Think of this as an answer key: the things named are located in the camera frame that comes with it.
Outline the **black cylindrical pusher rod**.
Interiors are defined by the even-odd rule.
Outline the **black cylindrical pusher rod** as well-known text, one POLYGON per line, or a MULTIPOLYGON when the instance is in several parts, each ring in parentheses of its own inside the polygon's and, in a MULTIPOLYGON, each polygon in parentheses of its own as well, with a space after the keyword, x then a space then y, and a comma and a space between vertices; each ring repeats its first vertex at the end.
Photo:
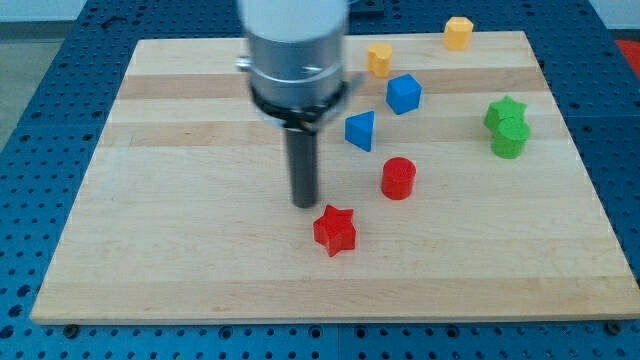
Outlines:
POLYGON ((285 144, 292 202, 296 207, 310 208, 319 193, 317 135, 286 131, 285 144))

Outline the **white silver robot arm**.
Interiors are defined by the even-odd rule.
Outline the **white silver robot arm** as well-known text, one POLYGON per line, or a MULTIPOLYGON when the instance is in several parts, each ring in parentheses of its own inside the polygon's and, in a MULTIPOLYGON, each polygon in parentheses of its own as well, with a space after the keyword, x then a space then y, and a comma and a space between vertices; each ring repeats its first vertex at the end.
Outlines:
POLYGON ((317 134, 346 107, 360 78, 345 78, 347 0, 239 0, 251 99, 284 132, 292 203, 318 201, 317 134))

